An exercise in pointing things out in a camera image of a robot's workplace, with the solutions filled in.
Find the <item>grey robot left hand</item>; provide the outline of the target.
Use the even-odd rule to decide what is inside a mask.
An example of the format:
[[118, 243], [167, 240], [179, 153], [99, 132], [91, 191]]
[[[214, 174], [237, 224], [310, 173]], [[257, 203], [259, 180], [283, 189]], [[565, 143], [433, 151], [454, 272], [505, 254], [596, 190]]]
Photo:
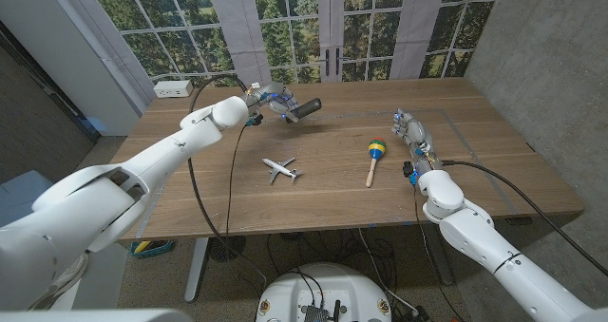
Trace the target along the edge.
[[247, 125], [261, 123], [262, 116], [259, 109], [264, 105], [268, 105], [288, 123], [297, 123], [299, 120], [294, 114], [294, 110], [298, 108], [295, 95], [283, 83], [270, 83], [266, 86], [254, 83], [245, 91], [241, 99], [247, 104], [249, 111]]

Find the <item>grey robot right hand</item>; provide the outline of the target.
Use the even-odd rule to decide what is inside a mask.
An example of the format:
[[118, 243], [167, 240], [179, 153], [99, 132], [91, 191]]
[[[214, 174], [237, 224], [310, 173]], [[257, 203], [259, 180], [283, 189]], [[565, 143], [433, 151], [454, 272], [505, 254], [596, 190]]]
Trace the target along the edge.
[[434, 151], [432, 135], [411, 114], [398, 108], [393, 116], [391, 131], [408, 146], [412, 166], [419, 175], [441, 168], [442, 164]]

